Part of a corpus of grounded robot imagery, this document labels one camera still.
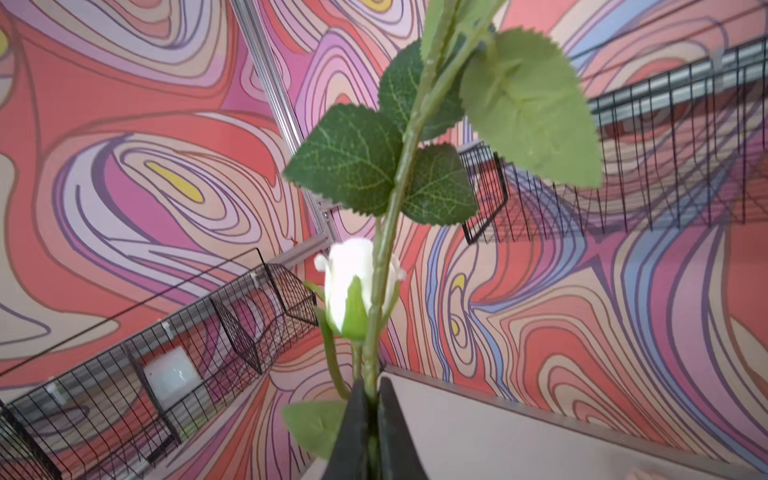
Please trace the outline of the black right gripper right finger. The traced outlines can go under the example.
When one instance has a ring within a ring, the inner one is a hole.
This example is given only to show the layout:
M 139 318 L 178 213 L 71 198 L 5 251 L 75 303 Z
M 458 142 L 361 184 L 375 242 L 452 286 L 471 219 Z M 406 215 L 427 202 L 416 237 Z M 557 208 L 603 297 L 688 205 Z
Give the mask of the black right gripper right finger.
M 379 382 L 377 421 L 381 479 L 427 480 L 389 377 Z

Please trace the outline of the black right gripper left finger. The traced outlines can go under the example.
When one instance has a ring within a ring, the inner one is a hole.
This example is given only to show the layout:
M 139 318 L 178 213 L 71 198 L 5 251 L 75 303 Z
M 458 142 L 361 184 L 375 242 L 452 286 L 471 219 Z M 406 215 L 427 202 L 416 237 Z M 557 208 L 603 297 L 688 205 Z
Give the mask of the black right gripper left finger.
M 364 381 L 355 382 L 322 480 L 369 478 L 369 404 Z

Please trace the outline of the white rosebud stem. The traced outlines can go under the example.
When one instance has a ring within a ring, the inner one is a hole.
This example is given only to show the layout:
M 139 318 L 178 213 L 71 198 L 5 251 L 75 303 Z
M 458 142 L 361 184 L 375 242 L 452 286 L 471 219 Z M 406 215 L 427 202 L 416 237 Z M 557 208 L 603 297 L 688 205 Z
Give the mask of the white rosebud stem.
M 378 348 L 373 342 L 383 333 L 406 277 L 397 258 L 385 269 L 381 314 L 373 321 L 375 266 L 374 242 L 367 238 L 350 238 L 331 246 L 329 253 L 314 258 L 316 270 L 323 274 L 321 285 L 307 282 L 322 305 L 314 309 L 326 365 L 338 394 L 337 400 L 315 400 L 291 403 L 280 414 L 296 443 L 323 460 L 330 460 L 347 402 L 355 382 L 364 381 L 369 404 L 369 468 L 379 467 L 377 407 L 379 400 Z

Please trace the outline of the cream rose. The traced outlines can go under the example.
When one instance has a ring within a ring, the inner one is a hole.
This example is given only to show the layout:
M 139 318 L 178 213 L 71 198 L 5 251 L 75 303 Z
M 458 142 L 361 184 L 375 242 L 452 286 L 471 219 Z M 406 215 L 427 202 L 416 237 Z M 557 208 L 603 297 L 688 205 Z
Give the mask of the cream rose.
M 401 217 L 430 226 L 478 210 L 457 148 L 441 136 L 468 120 L 502 159 L 541 179 L 598 188 L 595 120 L 560 47 L 532 29 L 499 31 L 498 1 L 433 1 L 420 38 L 380 79 L 374 108 L 332 106 L 284 169 L 290 183 L 375 221 L 371 319 L 381 314 Z

